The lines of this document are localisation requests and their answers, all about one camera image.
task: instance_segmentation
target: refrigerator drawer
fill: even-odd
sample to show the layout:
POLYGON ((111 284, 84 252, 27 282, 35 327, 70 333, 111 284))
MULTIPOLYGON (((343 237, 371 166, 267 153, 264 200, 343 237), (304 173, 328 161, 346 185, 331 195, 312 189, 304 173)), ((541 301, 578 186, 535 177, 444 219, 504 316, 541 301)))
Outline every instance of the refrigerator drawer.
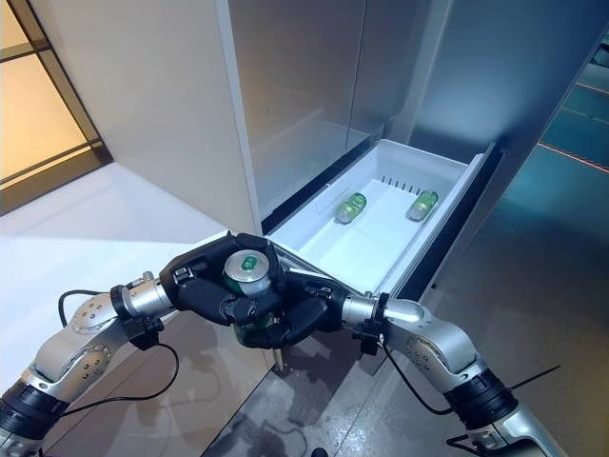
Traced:
POLYGON ((463 164, 381 140, 269 238, 290 258, 301 259, 305 266, 358 292, 397 295, 432 247, 487 155, 478 154, 463 164), (426 219, 413 222, 406 218, 406 212, 426 189, 437 192, 439 201, 426 219), (338 223, 336 209, 355 192, 365 196, 366 206, 351 223, 338 223))

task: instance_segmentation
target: floor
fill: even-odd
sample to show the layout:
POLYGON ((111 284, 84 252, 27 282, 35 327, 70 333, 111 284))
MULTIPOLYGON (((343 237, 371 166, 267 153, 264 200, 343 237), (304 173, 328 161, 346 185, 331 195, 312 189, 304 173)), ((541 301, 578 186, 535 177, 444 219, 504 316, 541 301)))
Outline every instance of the floor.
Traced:
MULTIPOLYGON (((609 455, 607 196, 609 174, 535 148, 429 303, 507 385, 562 365, 517 396, 572 456, 609 455)), ((468 455, 443 443, 463 432, 457 418, 425 411, 382 357, 358 360, 346 332, 316 333, 285 358, 285 372, 267 374, 205 457, 304 457, 315 447, 341 457, 468 455)))

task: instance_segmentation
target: can held by robot hand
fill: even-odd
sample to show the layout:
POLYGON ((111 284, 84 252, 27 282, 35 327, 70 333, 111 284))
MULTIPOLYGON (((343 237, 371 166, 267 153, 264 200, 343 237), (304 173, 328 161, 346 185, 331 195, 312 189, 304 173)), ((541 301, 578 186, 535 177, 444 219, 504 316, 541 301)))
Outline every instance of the can held by robot hand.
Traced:
MULTIPOLYGON (((263 295, 271 287, 268 268, 268 259, 261 252, 253 249, 239 250, 226 259, 223 277, 233 292, 254 298, 263 295)), ((250 324, 233 325, 233 329, 237 340, 243 344, 248 332, 266 328, 272 323, 273 313, 269 312, 250 324)))

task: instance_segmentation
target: stainless steel panel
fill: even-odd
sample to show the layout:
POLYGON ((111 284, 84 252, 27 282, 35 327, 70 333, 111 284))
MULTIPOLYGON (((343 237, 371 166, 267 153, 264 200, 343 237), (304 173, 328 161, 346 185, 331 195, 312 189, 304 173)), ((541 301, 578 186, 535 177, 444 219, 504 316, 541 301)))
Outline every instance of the stainless steel panel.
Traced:
POLYGON ((349 146, 402 110, 429 15, 425 0, 367 0, 349 146))
POLYGON ((345 153, 364 0, 229 0, 261 215, 345 153))
POLYGON ((608 21, 606 0, 454 0, 408 144, 462 161, 492 141, 505 152, 455 254, 541 137, 608 21))

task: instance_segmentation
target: can lid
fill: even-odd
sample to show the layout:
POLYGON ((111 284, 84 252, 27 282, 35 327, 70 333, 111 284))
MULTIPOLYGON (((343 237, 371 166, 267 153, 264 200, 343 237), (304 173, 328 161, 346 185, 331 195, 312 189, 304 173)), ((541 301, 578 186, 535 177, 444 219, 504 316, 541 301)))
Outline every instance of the can lid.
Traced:
POLYGON ((225 272, 237 282, 253 283, 265 277, 268 266, 268 259, 264 254, 253 249, 244 249, 226 259, 225 272))

